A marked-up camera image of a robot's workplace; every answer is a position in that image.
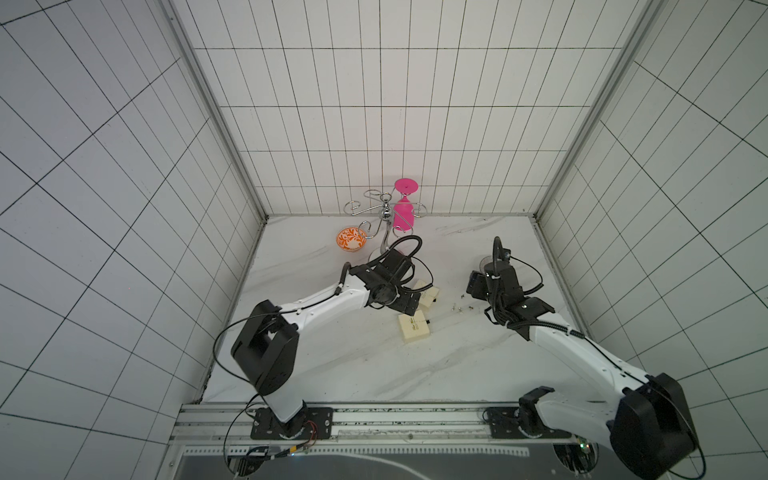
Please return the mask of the cream jewelry box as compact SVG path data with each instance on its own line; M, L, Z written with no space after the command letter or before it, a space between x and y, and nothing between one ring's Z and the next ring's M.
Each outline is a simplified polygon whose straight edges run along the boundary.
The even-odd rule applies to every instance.
M421 289L419 306L423 310L430 309L431 306L436 302L440 294L439 288L435 286L431 286L429 289L424 290L424 287L426 286L427 286L427 282L421 279L417 280L413 286L414 290Z
M412 316L399 315L398 323L405 343L427 338L431 334L429 323L422 310L417 310Z

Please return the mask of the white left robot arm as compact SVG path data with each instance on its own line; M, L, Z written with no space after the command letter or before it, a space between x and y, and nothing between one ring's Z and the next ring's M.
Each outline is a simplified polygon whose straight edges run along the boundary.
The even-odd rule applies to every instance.
M391 248L360 265L345 263L336 284L304 299L282 306L269 300L257 304L230 354L266 404L258 411L258 422L284 439L301 437L314 421L306 402L287 387L301 335L367 307L415 314L421 292L406 285L414 269L411 254Z

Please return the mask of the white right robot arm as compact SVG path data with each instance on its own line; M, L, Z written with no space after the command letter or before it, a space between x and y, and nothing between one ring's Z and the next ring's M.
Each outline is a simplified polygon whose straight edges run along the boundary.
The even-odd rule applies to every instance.
M595 400L568 397L539 386L521 396L502 419L525 437L562 431L609 448L633 474L657 479L700 442L681 385L665 373L651 375L628 364L575 330L554 308L519 285L515 269L498 261L470 274L468 294L484 300L495 325L546 350L586 381Z

